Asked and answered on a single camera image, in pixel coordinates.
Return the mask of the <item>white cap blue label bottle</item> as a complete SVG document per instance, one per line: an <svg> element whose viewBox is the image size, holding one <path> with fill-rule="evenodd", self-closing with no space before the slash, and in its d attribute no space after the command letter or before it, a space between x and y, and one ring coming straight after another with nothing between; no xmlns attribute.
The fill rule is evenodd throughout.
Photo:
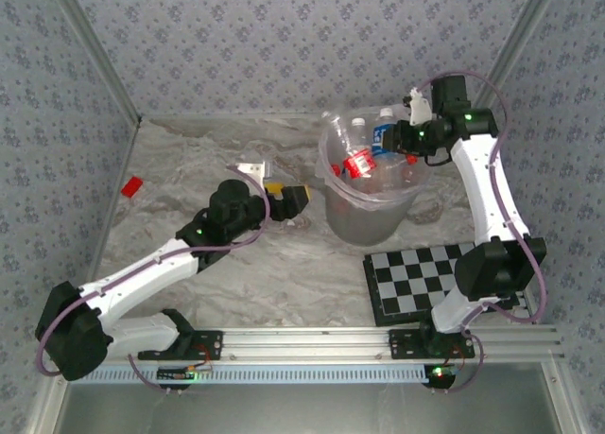
<svg viewBox="0 0 605 434"><path fill-rule="evenodd" d="M378 157L385 153L387 150L383 147L383 137L387 130L397 123L397 118L391 107L384 107L380 109L377 119L374 121L372 128L372 155Z"/></svg>

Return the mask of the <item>white cap ribbed water bottle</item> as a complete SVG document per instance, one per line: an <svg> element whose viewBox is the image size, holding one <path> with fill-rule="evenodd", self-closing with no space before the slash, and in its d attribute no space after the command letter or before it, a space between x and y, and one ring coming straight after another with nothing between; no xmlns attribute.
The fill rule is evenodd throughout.
<svg viewBox="0 0 605 434"><path fill-rule="evenodd" d="M366 124L363 117L353 118L348 128L349 146L348 154L356 153L372 146L372 130Z"/></svg>

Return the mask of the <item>short bottle red label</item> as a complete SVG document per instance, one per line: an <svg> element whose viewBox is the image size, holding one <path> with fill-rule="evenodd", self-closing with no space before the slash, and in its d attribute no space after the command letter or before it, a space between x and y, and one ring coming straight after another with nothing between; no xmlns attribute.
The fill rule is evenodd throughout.
<svg viewBox="0 0 605 434"><path fill-rule="evenodd" d="M379 178L396 173L404 165L415 165L419 158L394 152L372 154L367 148L348 156L341 165L341 176L350 180Z"/></svg>

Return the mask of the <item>translucent grey bin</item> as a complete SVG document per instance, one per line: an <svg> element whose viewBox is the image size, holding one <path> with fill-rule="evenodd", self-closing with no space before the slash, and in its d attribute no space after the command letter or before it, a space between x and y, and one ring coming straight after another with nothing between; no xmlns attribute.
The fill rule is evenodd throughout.
<svg viewBox="0 0 605 434"><path fill-rule="evenodd" d="M394 109L397 121L408 119L406 108L401 104L350 111L380 111L384 107ZM367 211L352 205L337 195L334 190L325 186L325 211L328 225L340 239L350 244L358 246L376 245L394 234L419 194L411 200L378 210Z"/></svg>

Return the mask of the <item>black white checkerboard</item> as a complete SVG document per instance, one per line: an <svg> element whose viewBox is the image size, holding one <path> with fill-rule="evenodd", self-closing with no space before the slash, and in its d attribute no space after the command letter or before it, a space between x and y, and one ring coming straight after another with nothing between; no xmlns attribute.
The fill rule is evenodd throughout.
<svg viewBox="0 0 605 434"><path fill-rule="evenodd" d="M515 240L368 254L364 270L375 324L432 321L457 333L484 311L534 323L523 296L534 268Z"/></svg>

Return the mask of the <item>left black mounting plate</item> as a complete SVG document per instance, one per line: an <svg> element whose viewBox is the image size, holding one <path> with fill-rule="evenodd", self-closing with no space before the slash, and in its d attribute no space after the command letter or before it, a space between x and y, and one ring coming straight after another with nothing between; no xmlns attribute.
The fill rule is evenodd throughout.
<svg viewBox="0 0 605 434"><path fill-rule="evenodd" d="M223 332L219 330L194 330L179 333L176 340L164 351L144 351L139 360L190 361L220 360Z"/></svg>

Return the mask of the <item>left circuit board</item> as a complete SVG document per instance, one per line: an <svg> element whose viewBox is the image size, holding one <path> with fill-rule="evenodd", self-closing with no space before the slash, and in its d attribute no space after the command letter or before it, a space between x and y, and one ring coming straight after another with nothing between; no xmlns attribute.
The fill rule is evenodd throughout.
<svg viewBox="0 0 605 434"><path fill-rule="evenodd" d="M212 366L189 365L185 367L163 367L156 372L158 381L195 381L205 373L210 373Z"/></svg>

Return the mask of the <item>circuit board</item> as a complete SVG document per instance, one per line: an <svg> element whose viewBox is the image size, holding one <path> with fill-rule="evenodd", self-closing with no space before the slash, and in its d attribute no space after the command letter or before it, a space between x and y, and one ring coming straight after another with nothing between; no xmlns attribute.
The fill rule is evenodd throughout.
<svg viewBox="0 0 605 434"><path fill-rule="evenodd" d="M426 365L426 381L423 385L431 390L448 391L455 383L458 369L454 365Z"/></svg>
<svg viewBox="0 0 605 434"><path fill-rule="evenodd" d="M163 367L156 372L158 381L195 381L205 373L210 373L212 366L189 365L185 367Z"/></svg>

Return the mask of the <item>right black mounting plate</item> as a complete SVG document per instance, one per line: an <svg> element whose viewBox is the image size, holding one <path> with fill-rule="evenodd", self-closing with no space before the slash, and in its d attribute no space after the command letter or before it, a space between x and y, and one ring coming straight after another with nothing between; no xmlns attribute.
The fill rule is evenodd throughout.
<svg viewBox="0 0 605 434"><path fill-rule="evenodd" d="M389 330L393 359L474 358L475 348L461 333L426 333L421 329Z"/></svg>

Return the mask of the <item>right circuit board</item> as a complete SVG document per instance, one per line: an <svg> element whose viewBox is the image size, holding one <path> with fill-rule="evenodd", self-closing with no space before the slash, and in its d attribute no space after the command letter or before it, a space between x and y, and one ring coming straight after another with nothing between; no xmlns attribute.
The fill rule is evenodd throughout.
<svg viewBox="0 0 605 434"><path fill-rule="evenodd" d="M448 391L455 383L458 369L454 365L426 365L426 381L423 385L431 390Z"/></svg>

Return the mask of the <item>right aluminium frame post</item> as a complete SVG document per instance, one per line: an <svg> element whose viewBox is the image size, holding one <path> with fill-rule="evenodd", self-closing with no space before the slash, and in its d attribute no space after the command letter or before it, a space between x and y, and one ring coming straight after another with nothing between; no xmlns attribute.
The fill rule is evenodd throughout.
<svg viewBox="0 0 605 434"><path fill-rule="evenodd" d="M499 90L553 0L459 0L465 8L465 66Z"/></svg>

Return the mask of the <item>aluminium frame post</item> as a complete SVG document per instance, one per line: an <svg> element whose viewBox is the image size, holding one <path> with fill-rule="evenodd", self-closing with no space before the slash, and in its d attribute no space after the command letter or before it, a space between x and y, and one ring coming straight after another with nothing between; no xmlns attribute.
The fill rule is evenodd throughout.
<svg viewBox="0 0 605 434"><path fill-rule="evenodd" d="M126 120L134 127L140 123L140 115L136 111L130 96L113 68L109 55L78 0L56 0L66 21L73 28L80 43L91 60L95 70L106 85L112 99Z"/></svg>
<svg viewBox="0 0 605 434"><path fill-rule="evenodd" d="M553 0L459 0L465 8L465 66L499 90Z"/></svg>

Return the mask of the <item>left aluminium side rail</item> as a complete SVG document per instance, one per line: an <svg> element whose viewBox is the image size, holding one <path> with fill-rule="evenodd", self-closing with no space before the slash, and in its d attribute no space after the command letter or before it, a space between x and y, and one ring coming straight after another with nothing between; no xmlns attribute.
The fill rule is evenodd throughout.
<svg viewBox="0 0 605 434"><path fill-rule="evenodd" d="M127 169L130 164L131 154L133 152L136 137L137 137L138 131L140 129L140 124L141 124L141 119L138 119L138 121L136 122L136 124L134 125L134 127L132 129L132 133L130 135L128 145L126 147L124 156L121 160L121 165L119 168L117 179L114 184L113 191L112 191L111 202L110 202L108 210L106 212L103 226L100 231L100 237L95 246L95 252L92 257L91 265L90 265L87 275L86 275L87 281L93 280L95 278L95 275L101 264L103 253L104 253L104 250L106 247L106 243L107 243L107 240L108 240L111 228L112 228L114 214L115 214L117 204L118 204L118 201L120 198L121 188L122 188L123 182L126 178Z"/></svg>

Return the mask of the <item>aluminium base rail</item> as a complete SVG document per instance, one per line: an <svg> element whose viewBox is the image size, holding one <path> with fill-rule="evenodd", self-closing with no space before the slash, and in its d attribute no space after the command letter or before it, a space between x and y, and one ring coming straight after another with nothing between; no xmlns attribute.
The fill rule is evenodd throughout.
<svg viewBox="0 0 605 434"><path fill-rule="evenodd" d="M488 363L537 363L565 359L550 325L474 325ZM235 364L382 364L391 361L388 328L225 328L219 360Z"/></svg>

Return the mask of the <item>left aluminium frame post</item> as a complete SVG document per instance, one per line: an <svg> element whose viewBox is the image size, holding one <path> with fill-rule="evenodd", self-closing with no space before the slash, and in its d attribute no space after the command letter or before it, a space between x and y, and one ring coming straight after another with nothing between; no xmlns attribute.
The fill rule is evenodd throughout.
<svg viewBox="0 0 605 434"><path fill-rule="evenodd" d="M126 120L134 127L140 123L140 115L136 111L130 96L113 68L109 55L78 0L56 0L66 21L73 28L80 43L91 60L95 70L106 85L112 99Z"/></svg>

